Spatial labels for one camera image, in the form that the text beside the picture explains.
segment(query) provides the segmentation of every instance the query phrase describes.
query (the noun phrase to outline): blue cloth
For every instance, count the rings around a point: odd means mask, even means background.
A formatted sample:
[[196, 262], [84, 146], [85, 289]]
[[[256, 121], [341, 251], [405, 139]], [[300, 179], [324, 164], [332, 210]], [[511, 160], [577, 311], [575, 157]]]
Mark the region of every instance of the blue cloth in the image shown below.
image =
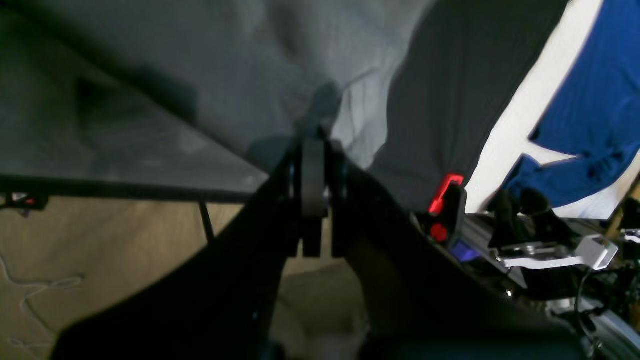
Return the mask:
[[531, 141], [576, 155], [541, 167], [523, 157], [507, 187], [535, 188], [553, 207], [612, 185], [640, 149], [640, 0], [605, 0], [573, 70]]

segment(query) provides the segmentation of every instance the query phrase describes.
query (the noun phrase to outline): black metal rod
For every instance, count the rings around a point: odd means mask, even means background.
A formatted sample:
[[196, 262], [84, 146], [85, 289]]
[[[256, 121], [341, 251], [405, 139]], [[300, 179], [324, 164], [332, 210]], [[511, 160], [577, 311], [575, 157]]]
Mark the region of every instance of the black metal rod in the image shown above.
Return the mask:
[[207, 245], [216, 239], [216, 235], [213, 232], [213, 225], [211, 225], [211, 218], [209, 217], [209, 209], [207, 209], [207, 203], [204, 201], [198, 202], [200, 208], [200, 216], [202, 217], [202, 226], [204, 226], [204, 233], [207, 235]]
[[244, 204], [253, 193], [227, 192], [173, 186], [110, 183], [0, 174], [0, 192], [37, 193], [48, 196], [93, 197], [128, 200], [221, 202]]

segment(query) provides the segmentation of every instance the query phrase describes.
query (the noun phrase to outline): black fabric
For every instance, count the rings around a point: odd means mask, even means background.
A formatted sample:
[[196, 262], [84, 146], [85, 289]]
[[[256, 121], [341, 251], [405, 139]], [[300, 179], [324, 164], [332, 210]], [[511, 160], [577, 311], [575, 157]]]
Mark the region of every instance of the black fabric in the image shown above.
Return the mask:
[[468, 181], [493, 126], [560, 21], [566, 0], [441, 0], [390, 89], [388, 139], [371, 168], [410, 210], [444, 176]]

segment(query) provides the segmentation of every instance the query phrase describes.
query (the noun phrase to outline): floor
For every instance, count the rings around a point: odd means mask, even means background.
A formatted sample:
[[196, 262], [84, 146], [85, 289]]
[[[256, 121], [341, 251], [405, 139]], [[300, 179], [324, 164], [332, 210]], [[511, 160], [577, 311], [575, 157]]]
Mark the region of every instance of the floor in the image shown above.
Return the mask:
[[[216, 233], [240, 209], [210, 204]], [[283, 272], [271, 335], [290, 357], [353, 358], [366, 332], [359, 282], [330, 257], [328, 230], [327, 222], [319, 259], [290, 259]], [[0, 274], [0, 358], [46, 358], [65, 327], [152, 284], [205, 244], [196, 204], [53, 198], [28, 218], [0, 211], [9, 273]]]

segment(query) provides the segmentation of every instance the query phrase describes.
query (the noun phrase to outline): red button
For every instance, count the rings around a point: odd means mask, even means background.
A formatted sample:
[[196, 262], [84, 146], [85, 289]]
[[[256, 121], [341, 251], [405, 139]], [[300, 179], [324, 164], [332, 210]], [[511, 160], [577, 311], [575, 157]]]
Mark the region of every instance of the red button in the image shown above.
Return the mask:
[[447, 228], [444, 227], [442, 224], [433, 224], [431, 226], [431, 237], [437, 243], [444, 242], [448, 236], [449, 236], [449, 232], [447, 231]]

